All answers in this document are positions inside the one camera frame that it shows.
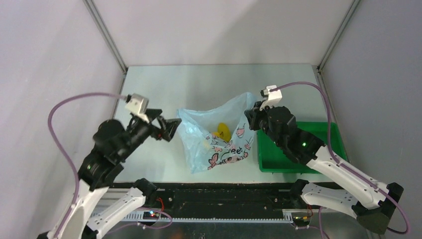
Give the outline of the light blue plastic bag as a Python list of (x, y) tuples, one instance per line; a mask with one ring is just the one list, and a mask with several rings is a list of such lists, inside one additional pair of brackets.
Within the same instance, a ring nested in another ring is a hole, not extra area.
[[(190, 172), (195, 174), (246, 159), (252, 150), (255, 131), (249, 129), (245, 111), (253, 108), (257, 97), (252, 93), (236, 96), (220, 107), (208, 111), (178, 109), (182, 120), (177, 129), (184, 146)], [(231, 141), (212, 139), (220, 122), (225, 123), (232, 136)]]

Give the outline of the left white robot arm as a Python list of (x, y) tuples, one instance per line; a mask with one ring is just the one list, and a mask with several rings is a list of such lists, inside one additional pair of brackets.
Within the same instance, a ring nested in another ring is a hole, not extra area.
[(160, 109), (147, 109), (145, 119), (132, 115), (128, 127), (116, 119), (100, 124), (94, 147), (76, 173), (76, 192), (62, 220), (40, 239), (101, 239), (130, 212), (157, 202), (157, 186), (145, 178), (132, 183), (125, 196), (90, 218), (102, 196), (123, 171), (126, 159), (149, 137), (170, 142), (181, 119), (165, 119)]

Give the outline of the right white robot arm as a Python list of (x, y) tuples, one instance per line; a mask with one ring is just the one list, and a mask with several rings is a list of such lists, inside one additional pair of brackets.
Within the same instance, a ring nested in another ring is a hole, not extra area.
[(333, 153), (329, 145), (297, 126), (286, 107), (261, 108), (263, 102), (244, 112), (251, 130), (263, 131), (293, 163), (305, 165), (331, 179), (341, 189), (325, 188), (298, 179), (290, 189), (295, 208), (322, 206), (356, 219), (365, 229), (383, 235), (404, 191), (397, 183), (385, 184), (357, 170)]

